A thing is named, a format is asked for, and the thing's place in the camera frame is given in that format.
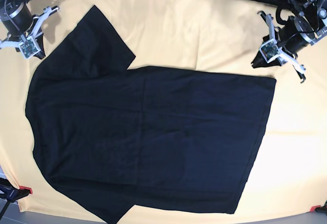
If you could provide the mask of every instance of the t-shirt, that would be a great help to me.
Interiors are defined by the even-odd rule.
[[[275,79],[127,70],[134,57],[94,6],[37,67],[26,117],[44,178],[107,223],[133,205],[233,214]]]

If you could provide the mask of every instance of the yellow fabric surface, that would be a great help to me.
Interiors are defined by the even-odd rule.
[[[276,91],[257,159],[234,215],[195,214],[134,206],[121,224],[241,223],[308,212],[327,199],[327,38],[299,53],[307,68],[300,84],[291,65],[252,69],[268,28],[256,14],[273,8],[243,0],[33,0],[32,14],[58,5],[43,26],[49,54],[96,5],[136,54],[130,68],[146,65],[273,76]],[[0,24],[0,37],[6,30]],[[34,194],[22,211],[101,221],[47,184],[32,156],[25,117],[31,77],[40,60],[0,50],[0,165],[10,182]]]

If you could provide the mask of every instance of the yellow tablecloth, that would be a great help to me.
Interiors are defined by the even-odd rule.
[[[33,0],[32,14],[58,5],[61,12],[43,26],[50,53],[92,5],[106,15],[136,54],[130,68],[158,65],[210,72],[274,76],[277,87],[266,135],[237,211],[195,214],[134,206],[122,224],[223,224],[308,212],[327,199],[327,38],[299,53],[307,68],[300,80],[291,65],[252,69],[268,28],[256,14],[274,9],[243,0]],[[6,30],[0,24],[0,37]],[[52,189],[37,168],[34,139],[25,117],[31,77],[40,60],[24,60],[14,49],[0,50],[0,165],[10,182],[33,195],[22,211],[99,220]]]

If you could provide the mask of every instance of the black t-shirt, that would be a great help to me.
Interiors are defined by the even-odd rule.
[[[44,178],[107,223],[133,205],[233,214],[275,79],[165,67],[93,7],[36,69],[26,103]]]

